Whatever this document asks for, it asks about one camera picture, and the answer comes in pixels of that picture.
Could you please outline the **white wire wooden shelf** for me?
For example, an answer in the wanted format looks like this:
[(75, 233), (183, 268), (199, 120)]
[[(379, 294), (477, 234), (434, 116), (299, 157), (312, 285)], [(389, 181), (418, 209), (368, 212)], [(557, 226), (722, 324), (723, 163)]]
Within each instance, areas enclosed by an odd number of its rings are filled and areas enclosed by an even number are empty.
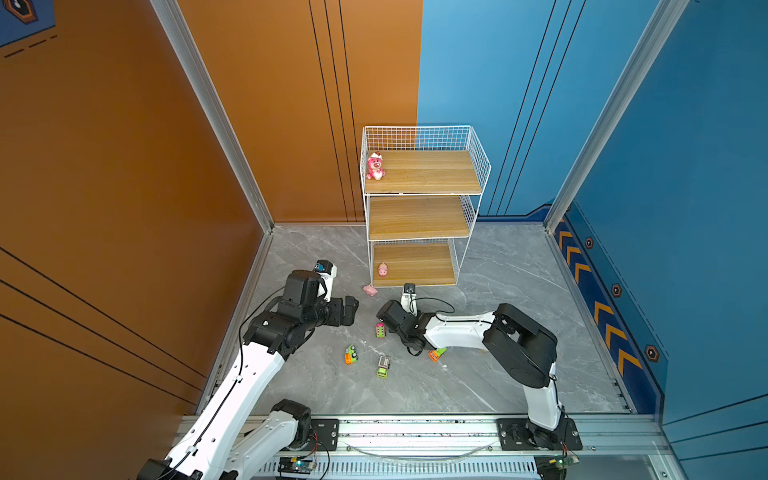
[[(366, 179), (374, 151), (386, 171), (379, 181)], [(475, 129), (367, 126), (359, 168), (371, 284), (456, 284), (492, 169)]]

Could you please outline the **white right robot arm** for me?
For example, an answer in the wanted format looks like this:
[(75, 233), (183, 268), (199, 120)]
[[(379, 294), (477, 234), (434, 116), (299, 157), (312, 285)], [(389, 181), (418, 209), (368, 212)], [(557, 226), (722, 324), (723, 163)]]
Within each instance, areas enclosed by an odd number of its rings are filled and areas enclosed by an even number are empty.
[(414, 305), (390, 300), (379, 309), (377, 319), (415, 356), (428, 348), (490, 353), (523, 387), (527, 405), (523, 441), (538, 450), (569, 449), (569, 417), (557, 387), (558, 340), (525, 312), (508, 303), (475, 315), (420, 312)]

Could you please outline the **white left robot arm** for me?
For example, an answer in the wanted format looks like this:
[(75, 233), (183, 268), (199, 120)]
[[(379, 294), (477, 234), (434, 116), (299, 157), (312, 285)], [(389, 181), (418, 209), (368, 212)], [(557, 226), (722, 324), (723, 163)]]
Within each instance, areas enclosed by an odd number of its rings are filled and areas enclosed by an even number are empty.
[(311, 410), (291, 400), (275, 404), (250, 434), (239, 433), (267, 385), (318, 327), (353, 324), (359, 302), (333, 297), (336, 276), (328, 260), (294, 270), (246, 317), (238, 329), (239, 352), (222, 384), (182, 439), (164, 459), (148, 460), (139, 478), (251, 479), (279, 451), (306, 445)]

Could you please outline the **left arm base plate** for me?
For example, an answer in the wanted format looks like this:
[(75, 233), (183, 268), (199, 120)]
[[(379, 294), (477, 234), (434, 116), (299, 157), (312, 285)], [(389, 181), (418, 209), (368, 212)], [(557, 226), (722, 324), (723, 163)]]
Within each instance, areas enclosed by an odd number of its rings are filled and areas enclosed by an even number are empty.
[(338, 446), (340, 420), (338, 418), (311, 418), (301, 420), (293, 441), (286, 450), (309, 451), (315, 446), (335, 452)]

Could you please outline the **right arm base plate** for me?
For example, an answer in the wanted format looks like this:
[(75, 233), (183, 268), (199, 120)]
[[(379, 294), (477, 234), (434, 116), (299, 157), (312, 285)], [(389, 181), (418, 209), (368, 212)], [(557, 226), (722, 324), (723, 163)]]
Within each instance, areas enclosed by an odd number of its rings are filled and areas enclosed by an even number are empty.
[(496, 420), (497, 434), (503, 451), (581, 451), (583, 444), (575, 421), (565, 417), (553, 430), (537, 426), (527, 419)]

